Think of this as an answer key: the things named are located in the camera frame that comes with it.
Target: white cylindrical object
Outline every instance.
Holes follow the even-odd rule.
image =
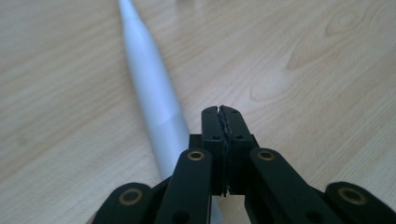
[[[125,52],[151,146],[162,179],[172,175],[179,155],[189,148],[190,132],[160,52],[134,5],[119,0]],[[212,223],[222,215],[212,201]]]

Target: light brown wood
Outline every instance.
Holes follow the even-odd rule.
[[[239,109],[308,184],[396,209],[395,1],[135,1],[192,133]],[[128,182],[159,183],[117,1],[0,3],[0,222],[84,223]],[[247,223],[242,197],[219,199]]]

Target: white pen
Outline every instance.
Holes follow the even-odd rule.
[[[125,52],[162,179],[172,175],[190,131],[157,46],[130,0],[119,0]],[[212,200],[211,223],[222,215]]]

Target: white stylus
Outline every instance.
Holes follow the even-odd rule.
[[[162,179],[172,175],[181,152],[189,148],[190,131],[160,52],[130,0],[119,0],[125,52],[151,146]],[[222,215],[212,200],[211,223]]]

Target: wooden surface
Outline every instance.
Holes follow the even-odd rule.
[[[192,133],[239,109],[308,184],[396,209],[395,1],[135,1]],[[85,223],[128,182],[160,182],[117,1],[0,2],[0,222]],[[219,199],[247,223],[242,197]]]

